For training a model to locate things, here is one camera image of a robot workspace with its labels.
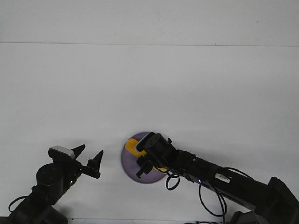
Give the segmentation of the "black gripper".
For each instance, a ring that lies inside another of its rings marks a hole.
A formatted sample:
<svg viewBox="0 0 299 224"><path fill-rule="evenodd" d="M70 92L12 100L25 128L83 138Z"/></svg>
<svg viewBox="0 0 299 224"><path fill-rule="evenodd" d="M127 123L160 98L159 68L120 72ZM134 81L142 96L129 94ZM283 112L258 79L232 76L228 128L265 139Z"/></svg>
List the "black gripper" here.
<svg viewBox="0 0 299 224"><path fill-rule="evenodd" d="M140 167L136 173L138 178L141 178L142 174L147 175L153 167L173 169L179 154L179 150L172 145L171 139L166 140L160 133L156 133L147 141L144 150L147 155L138 157L136 161Z"/></svg>
<svg viewBox="0 0 299 224"><path fill-rule="evenodd" d="M93 159L89 159L86 166L82 165L76 159L84 151L85 144L80 145L71 150L72 161L68 162L67 179L69 184L75 184L81 174L91 176L95 179L100 178L100 164L102 161L104 151L100 151Z"/></svg>

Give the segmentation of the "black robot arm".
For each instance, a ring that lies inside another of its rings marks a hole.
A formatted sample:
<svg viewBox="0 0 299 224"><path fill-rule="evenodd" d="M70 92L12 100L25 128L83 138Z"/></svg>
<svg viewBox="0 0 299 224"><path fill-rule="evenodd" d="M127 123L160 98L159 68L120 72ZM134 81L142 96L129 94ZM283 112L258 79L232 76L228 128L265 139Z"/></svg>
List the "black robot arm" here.
<svg viewBox="0 0 299 224"><path fill-rule="evenodd" d="M81 174L95 179L100 177L100 163L103 151L87 165L82 165L78 156L85 149L85 145L68 149L53 146L48 150L52 163L40 167L36 173L36 185L31 193L21 196L15 201L21 202L10 211L9 216L1 217L2 224L66 224L68 219L53 208L59 199L73 186Z"/></svg>
<svg viewBox="0 0 299 224"><path fill-rule="evenodd" d="M159 133L145 135L135 145L140 171L148 174L153 167L182 176L254 212L261 224L297 224L299 201L286 184L272 177L268 184L208 162L187 151L176 149L170 139Z"/></svg>

